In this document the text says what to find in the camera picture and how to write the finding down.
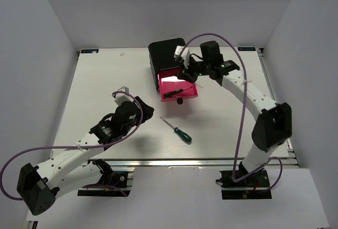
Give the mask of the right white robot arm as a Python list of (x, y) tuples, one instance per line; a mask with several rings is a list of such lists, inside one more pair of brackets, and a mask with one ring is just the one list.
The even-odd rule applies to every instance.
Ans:
[(208, 76), (231, 92), (255, 120), (251, 133), (253, 145), (247, 156), (235, 167), (232, 180), (251, 186), (257, 172), (268, 163), (272, 153), (292, 135), (292, 109), (286, 102), (277, 103), (248, 81), (244, 66), (225, 61), (216, 41), (200, 45), (202, 58), (196, 61), (190, 50), (177, 46), (174, 59), (180, 64), (178, 78), (194, 83), (199, 76)]

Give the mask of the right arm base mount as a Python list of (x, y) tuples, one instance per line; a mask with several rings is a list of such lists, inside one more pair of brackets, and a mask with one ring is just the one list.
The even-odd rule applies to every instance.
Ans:
[(215, 183), (221, 187), (223, 200), (272, 199), (271, 190), (266, 190), (270, 181), (265, 169), (237, 183), (232, 180), (231, 170), (220, 171)]

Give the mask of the pink drawer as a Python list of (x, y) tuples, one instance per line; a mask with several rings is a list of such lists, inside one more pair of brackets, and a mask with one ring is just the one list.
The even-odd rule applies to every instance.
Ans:
[[(178, 104), (182, 104), (184, 100), (187, 99), (194, 99), (198, 97), (198, 90), (197, 86), (186, 82), (184, 80), (179, 80), (176, 75), (180, 72), (179, 68), (172, 68), (167, 70), (160, 71), (157, 75), (157, 85), (158, 91), (160, 93), (161, 102), (170, 102), (176, 101)], [(163, 94), (177, 90), (177, 89), (184, 89), (189, 88), (182, 93), (174, 95), (172, 98), (163, 98)]]

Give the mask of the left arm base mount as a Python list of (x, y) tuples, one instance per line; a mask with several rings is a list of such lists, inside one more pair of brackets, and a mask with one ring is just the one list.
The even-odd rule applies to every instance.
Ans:
[(126, 169), (114, 169), (102, 159), (88, 162), (96, 166), (101, 174), (97, 183), (83, 187), (77, 195), (82, 197), (128, 197), (133, 185), (134, 172)]

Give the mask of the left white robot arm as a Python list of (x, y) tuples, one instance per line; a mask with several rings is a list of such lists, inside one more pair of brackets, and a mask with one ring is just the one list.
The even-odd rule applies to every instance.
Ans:
[(28, 163), (21, 168), (16, 190), (32, 215), (44, 213), (58, 198), (75, 189), (111, 182), (109, 165), (103, 159), (91, 158), (124, 139), (154, 113), (154, 108), (140, 97), (123, 95), (115, 102), (115, 112), (105, 115), (73, 146), (36, 166)]

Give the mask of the large green handle screwdriver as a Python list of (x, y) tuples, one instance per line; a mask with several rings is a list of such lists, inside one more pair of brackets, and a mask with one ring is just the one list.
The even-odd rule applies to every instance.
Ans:
[(168, 121), (166, 121), (163, 117), (160, 117), (162, 121), (164, 121), (170, 128), (173, 129), (174, 133), (178, 135), (186, 144), (190, 144), (192, 142), (192, 138), (186, 132), (182, 131), (178, 127), (173, 126)]

